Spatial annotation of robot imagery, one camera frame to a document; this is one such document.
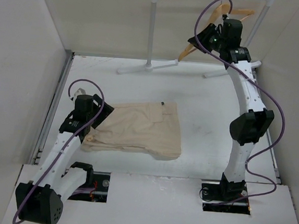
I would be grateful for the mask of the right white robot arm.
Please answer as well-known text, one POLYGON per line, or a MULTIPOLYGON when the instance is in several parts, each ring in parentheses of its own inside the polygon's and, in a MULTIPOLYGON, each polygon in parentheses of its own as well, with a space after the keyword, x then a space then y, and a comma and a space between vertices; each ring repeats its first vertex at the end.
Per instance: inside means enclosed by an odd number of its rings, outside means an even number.
POLYGON ((230 123, 232 151, 229 163, 219 184, 203 184, 201 196, 206 201, 232 201, 246 190, 245 171, 247 159, 253 148, 274 119, 254 86, 250 54, 242 47, 243 25, 237 19, 226 19, 218 26, 208 24, 195 33, 188 42, 203 53, 216 51, 224 63, 239 102, 240 115, 230 123))

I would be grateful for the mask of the wooden clothes hanger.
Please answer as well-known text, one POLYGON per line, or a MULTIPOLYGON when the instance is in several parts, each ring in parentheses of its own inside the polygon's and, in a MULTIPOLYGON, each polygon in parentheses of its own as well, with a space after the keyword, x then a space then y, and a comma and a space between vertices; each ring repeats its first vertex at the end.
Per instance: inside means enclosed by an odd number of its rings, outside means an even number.
MULTIPOLYGON (((211 23, 215 23, 215 21, 221 17, 223 14, 228 14, 230 10, 230 5, 229 4, 220 4, 218 7, 216 7, 212 14, 210 15, 210 18, 208 19, 206 26, 208 26, 211 23)), ((232 15, 243 15, 244 17, 242 20, 246 19, 248 16, 253 15, 255 13, 254 10, 252 9, 232 9, 231 14, 232 15)), ((194 47, 192 44, 189 44, 184 51, 182 51, 179 56, 177 61, 180 62, 182 61, 186 56, 192 54, 197 50, 196 47, 194 47)))

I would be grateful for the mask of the beige trousers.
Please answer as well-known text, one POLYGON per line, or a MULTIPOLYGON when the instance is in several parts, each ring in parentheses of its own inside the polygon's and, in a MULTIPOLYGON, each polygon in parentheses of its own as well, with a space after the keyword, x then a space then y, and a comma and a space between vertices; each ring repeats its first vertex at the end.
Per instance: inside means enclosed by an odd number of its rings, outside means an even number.
POLYGON ((141 152, 159 160, 182 153, 175 102, 115 104, 113 112, 82 142, 83 151, 141 152))

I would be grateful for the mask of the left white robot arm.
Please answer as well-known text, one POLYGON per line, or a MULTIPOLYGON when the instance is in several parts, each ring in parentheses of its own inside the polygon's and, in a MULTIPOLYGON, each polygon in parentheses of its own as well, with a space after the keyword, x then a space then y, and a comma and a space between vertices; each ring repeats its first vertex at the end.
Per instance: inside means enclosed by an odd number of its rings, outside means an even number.
POLYGON ((28 183, 17 185, 13 224, 57 224, 66 200, 78 188, 85 190, 93 185, 92 165, 71 158, 90 130, 98 127, 114 108, 97 94, 78 95, 74 106, 59 127, 55 144, 38 172, 28 183))

